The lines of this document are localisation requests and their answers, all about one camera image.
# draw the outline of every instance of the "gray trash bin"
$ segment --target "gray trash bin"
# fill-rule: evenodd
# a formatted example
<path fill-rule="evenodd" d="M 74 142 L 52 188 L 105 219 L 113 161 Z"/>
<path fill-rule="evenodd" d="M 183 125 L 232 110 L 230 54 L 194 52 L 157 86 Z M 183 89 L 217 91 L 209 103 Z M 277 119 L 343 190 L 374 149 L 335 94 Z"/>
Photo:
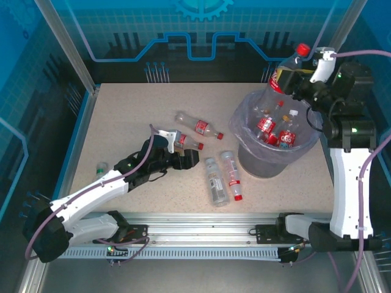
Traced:
<path fill-rule="evenodd" d="M 287 165 L 299 159 L 308 152 L 317 142 L 320 132 L 313 130 L 307 123 L 305 113 L 308 104 L 305 101 L 295 101 L 289 96 L 282 97 L 284 105 L 282 115 L 290 109 L 299 111 L 296 117 L 300 127 L 296 131 L 295 146 L 289 149 L 280 149 L 259 141 L 252 132 L 257 121 L 254 118 L 254 106 L 262 99 L 263 90 L 248 94 L 232 115 L 229 127 L 238 138 L 240 146 L 238 159 L 242 167 L 251 175 L 260 178 L 271 178 L 281 173 Z M 317 128 L 321 128 L 321 115 L 309 112 L 309 120 Z"/>

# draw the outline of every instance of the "empty plastic bottle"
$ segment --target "empty plastic bottle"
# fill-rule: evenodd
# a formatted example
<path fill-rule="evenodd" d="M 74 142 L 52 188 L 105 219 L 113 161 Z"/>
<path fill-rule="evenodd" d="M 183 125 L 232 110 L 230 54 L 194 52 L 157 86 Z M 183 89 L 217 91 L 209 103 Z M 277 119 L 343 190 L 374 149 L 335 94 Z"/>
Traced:
<path fill-rule="evenodd" d="M 178 115 L 175 116 L 175 121 L 193 129 L 196 133 L 205 137 L 215 136 L 217 139 L 222 139 L 224 136 L 223 133 L 216 131 L 208 122 L 191 117 L 183 112 L 179 112 Z"/>
<path fill-rule="evenodd" d="M 105 162 L 99 162 L 97 164 L 97 174 L 95 175 L 93 182 L 102 178 L 109 171 L 109 164 Z"/>
<path fill-rule="evenodd" d="M 181 134 L 179 141 L 175 142 L 175 146 L 177 148 L 181 148 L 182 150 L 203 150 L 203 143 L 196 142 L 194 139 L 192 139 L 190 136 L 187 136 L 186 134 Z"/>
<path fill-rule="evenodd" d="M 282 99 L 282 96 L 285 96 L 284 92 L 280 89 L 277 82 L 278 70 L 279 69 L 290 69 L 290 70 L 301 69 L 302 59 L 303 57 L 306 57 L 310 51 L 311 48 L 308 45 L 304 43 L 300 43 L 296 48 L 296 52 L 292 56 L 281 61 L 281 63 L 276 68 L 276 70 L 274 70 L 261 98 L 255 104 L 254 111 L 256 111 L 256 113 L 260 113 L 264 109 L 265 103 L 267 103 L 267 101 L 278 101 Z"/>
<path fill-rule="evenodd" d="M 266 140 L 269 137 L 269 134 L 275 127 L 277 119 L 280 117 L 281 107 L 283 106 L 283 101 L 279 101 L 270 114 L 264 115 L 254 128 L 254 134 L 259 140 Z"/>
<path fill-rule="evenodd" d="M 206 159 L 205 163 L 212 203 L 217 207 L 225 206 L 229 203 L 230 199 L 219 166 L 212 157 Z"/>

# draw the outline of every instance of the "plastic bag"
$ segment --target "plastic bag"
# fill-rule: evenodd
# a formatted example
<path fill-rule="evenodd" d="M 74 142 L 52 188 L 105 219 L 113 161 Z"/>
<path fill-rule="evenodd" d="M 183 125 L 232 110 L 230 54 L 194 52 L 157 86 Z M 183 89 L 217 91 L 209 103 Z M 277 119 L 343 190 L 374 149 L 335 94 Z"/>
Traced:
<path fill-rule="evenodd" d="M 252 132 L 258 123 L 256 111 L 254 111 L 255 105 L 259 103 L 276 105 L 278 103 L 278 101 L 270 101 L 270 99 L 264 97 L 263 91 L 259 90 L 246 95 L 233 113 L 229 128 L 238 138 L 242 147 L 257 159 L 269 163 L 288 165 L 308 152 L 316 144 L 321 133 L 312 129 L 307 123 L 305 117 L 309 107 L 307 102 L 293 100 L 291 96 L 282 96 L 279 99 L 279 101 L 284 101 L 281 109 L 282 115 L 289 113 L 290 109 L 299 111 L 296 117 L 299 128 L 296 131 L 295 146 L 289 149 L 281 149 L 258 140 Z M 309 120 L 315 127 L 322 128 L 322 118 L 319 113 L 310 110 Z"/>

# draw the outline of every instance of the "coca-cola bottle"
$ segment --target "coca-cola bottle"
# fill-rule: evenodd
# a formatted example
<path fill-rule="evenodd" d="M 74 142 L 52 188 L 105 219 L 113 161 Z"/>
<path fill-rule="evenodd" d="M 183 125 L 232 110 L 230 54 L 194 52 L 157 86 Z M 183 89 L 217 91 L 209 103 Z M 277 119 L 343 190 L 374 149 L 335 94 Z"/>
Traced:
<path fill-rule="evenodd" d="M 276 124 L 269 137 L 264 141 L 279 148 L 291 148 L 296 138 L 295 130 L 298 124 L 294 122 L 298 111 L 290 110 L 289 115 L 284 115 Z"/>
<path fill-rule="evenodd" d="M 298 112 L 296 110 L 289 111 L 289 120 L 284 121 L 284 125 L 279 131 L 279 139 L 276 146 L 279 148 L 291 148 L 296 140 L 296 130 L 299 127 L 299 123 L 296 121 Z"/>
<path fill-rule="evenodd" d="M 279 101 L 273 111 L 269 111 L 263 114 L 263 117 L 259 119 L 256 127 L 254 128 L 254 134 L 259 140 L 266 140 L 269 137 L 269 134 L 275 127 L 277 119 L 280 117 L 281 107 L 283 106 L 283 101 Z"/>
<path fill-rule="evenodd" d="M 265 91 L 263 92 L 261 98 L 255 103 L 253 110 L 256 112 L 256 115 L 262 116 L 262 111 L 265 109 L 268 101 L 278 101 L 285 96 L 284 92 L 280 89 L 277 83 L 277 76 L 279 69 L 301 69 L 302 68 L 302 58 L 307 56 L 310 52 L 310 47 L 304 43 L 300 43 L 296 48 L 296 52 L 283 60 L 276 70 L 274 70 L 273 75 L 271 76 Z"/>

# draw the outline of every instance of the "red bottle cap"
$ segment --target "red bottle cap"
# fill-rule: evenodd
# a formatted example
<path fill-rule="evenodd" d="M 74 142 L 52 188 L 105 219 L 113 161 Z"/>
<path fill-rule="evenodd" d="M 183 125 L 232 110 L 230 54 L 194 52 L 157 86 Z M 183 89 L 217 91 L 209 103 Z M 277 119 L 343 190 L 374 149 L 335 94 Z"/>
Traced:
<path fill-rule="evenodd" d="M 308 55 L 308 53 L 311 51 L 311 48 L 309 45 L 306 45 L 305 43 L 300 43 L 298 48 L 296 49 L 296 52 L 302 56 L 305 57 Z"/>

